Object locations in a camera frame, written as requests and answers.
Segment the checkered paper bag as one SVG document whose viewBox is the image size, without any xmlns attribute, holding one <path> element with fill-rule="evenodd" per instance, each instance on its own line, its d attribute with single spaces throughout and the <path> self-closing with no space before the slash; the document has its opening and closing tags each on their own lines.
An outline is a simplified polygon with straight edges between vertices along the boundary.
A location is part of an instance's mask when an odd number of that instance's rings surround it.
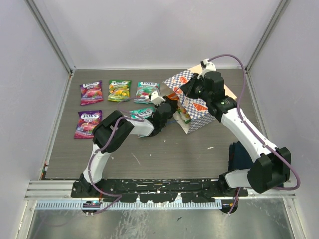
<svg viewBox="0 0 319 239">
<path fill-rule="evenodd" d="M 222 115 L 231 109 L 237 107 L 236 96 L 234 94 L 227 95 L 230 90 L 224 85 L 224 79 L 221 73 L 207 72 L 204 76 L 200 75 L 201 66 L 196 66 L 188 70 L 184 70 L 168 79 L 161 86 L 161 92 L 169 95 L 175 92 L 179 96 L 178 108 L 186 108 L 191 117 L 191 122 L 185 124 L 178 111 L 173 114 L 178 124 L 182 127 L 186 134 L 208 125 L 217 120 L 221 121 Z M 199 79 L 204 82 L 204 87 L 208 92 L 208 99 L 191 99 L 185 96 L 181 90 L 181 86 L 191 79 Z"/>
</svg>

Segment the teal mint candy packet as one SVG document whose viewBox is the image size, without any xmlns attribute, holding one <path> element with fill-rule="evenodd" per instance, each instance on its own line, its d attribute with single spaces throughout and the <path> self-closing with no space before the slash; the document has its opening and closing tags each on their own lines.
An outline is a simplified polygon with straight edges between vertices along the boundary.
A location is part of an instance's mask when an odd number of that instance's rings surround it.
<svg viewBox="0 0 319 239">
<path fill-rule="evenodd" d="M 149 95 L 153 91 L 159 91 L 159 90 L 160 90 L 160 83 L 139 81 L 137 83 L 137 91 L 134 98 L 134 103 L 151 104 Z"/>
</svg>

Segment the green yellow candy packet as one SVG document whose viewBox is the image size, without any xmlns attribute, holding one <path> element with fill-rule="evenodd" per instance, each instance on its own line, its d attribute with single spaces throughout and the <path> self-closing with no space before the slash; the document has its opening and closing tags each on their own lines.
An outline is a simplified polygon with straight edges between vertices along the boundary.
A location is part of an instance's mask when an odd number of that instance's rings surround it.
<svg viewBox="0 0 319 239">
<path fill-rule="evenodd" d="M 127 101 L 130 97 L 131 80 L 109 80 L 108 100 L 114 102 Z"/>
</svg>

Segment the purple candy snack packet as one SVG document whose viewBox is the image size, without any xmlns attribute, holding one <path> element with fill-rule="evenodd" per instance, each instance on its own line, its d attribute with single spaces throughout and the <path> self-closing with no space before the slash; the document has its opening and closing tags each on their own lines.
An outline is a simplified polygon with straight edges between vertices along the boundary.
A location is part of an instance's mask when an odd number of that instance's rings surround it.
<svg viewBox="0 0 319 239">
<path fill-rule="evenodd" d="M 102 81 L 85 83 L 80 85 L 81 100 L 80 105 L 89 105 L 104 100 L 102 93 Z"/>
</svg>

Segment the orange fruit candy packet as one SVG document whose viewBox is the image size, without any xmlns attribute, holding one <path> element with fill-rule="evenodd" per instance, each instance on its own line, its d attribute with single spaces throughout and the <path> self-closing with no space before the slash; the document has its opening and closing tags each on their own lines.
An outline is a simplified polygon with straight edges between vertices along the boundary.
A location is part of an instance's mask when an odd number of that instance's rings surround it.
<svg viewBox="0 0 319 239">
<path fill-rule="evenodd" d="M 167 95 L 167 97 L 171 100 L 179 100 L 179 96 L 175 92 L 172 92 L 171 94 Z"/>
</svg>

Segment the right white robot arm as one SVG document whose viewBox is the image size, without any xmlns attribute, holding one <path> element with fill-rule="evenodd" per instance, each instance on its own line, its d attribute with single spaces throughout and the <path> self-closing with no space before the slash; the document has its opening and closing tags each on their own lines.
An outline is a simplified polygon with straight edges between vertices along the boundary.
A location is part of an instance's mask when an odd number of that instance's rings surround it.
<svg viewBox="0 0 319 239">
<path fill-rule="evenodd" d="M 219 176 L 222 195 L 230 196 L 239 187 L 261 194 L 289 180 L 290 152 L 272 144 L 250 123 L 236 100 L 226 95 L 221 73 L 194 73 L 181 90 L 188 98 L 203 100 L 209 113 L 236 136 L 252 160 L 251 168 L 233 169 Z"/>
</svg>

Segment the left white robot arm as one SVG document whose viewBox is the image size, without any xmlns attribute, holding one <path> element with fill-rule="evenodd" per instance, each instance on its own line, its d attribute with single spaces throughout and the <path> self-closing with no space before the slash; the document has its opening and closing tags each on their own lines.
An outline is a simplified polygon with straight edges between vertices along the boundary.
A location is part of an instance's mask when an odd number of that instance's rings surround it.
<svg viewBox="0 0 319 239">
<path fill-rule="evenodd" d="M 168 96 L 155 97 L 151 102 L 155 105 L 155 111 L 149 117 L 135 115 L 132 118 L 115 110 L 94 128 L 91 157 L 79 178 L 81 192 L 88 197 L 95 197 L 98 193 L 117 196 L 102 191 L 98 184 L 111 154 L 119 149 L 130 135 L 153 137 L 159 134 L 178 109 L 178 100 Z"/>
</svg>

